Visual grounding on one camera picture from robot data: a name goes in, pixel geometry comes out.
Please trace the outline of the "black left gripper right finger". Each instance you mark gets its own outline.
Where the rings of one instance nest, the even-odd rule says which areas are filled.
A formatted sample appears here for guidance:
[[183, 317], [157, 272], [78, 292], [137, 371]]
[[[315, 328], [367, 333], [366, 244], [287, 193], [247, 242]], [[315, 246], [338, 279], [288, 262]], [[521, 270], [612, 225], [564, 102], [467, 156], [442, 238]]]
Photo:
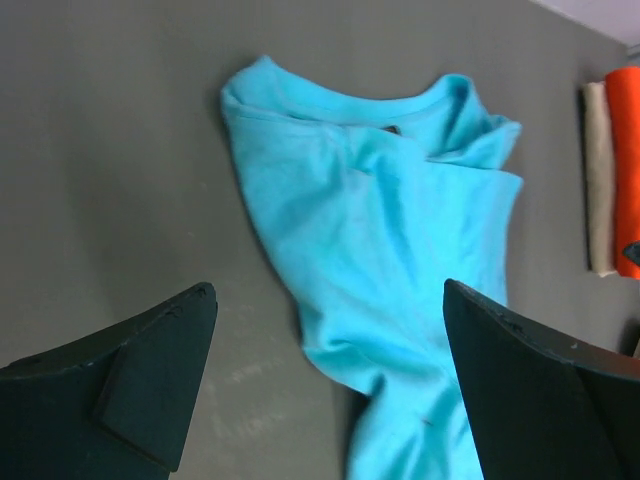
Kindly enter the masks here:
[[444, 285], [444, 320], [487, 479], [636, 479], [639, 362]]

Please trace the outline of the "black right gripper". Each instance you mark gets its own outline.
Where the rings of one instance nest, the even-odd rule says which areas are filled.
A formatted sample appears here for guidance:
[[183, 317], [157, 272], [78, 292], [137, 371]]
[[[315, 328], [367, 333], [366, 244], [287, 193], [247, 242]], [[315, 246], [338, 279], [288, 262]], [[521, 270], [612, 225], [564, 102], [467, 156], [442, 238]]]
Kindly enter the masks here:
[[634, 265], [640, 265], [640, 242], [632, 242], [622, 249], [622, 255], [625, 259]]

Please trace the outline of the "light blue t shirt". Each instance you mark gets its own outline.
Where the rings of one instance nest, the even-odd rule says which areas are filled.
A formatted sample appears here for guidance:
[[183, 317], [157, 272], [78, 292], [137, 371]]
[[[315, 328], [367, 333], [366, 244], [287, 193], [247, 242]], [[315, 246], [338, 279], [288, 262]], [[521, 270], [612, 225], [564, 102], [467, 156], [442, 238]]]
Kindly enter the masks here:
[[505, 303], [521, 179], [504, 170], [520, 125], [472, 80], [373, 100], [326, 89], [268, 57], [222, 88], [239, 185], [294, 299], [302, 348], [365, 395], [350, 479], [479, 479], [447, 339], [444, 285]]

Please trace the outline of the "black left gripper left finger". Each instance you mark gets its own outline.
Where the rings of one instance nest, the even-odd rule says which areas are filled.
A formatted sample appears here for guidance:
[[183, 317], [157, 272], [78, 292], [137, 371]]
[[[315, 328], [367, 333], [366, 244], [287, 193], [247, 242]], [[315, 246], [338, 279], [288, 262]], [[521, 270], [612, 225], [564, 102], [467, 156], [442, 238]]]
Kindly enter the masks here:
[[179, 468], [218, 303], [202, 282], [1, 370], [4, 479], [166, 479]]

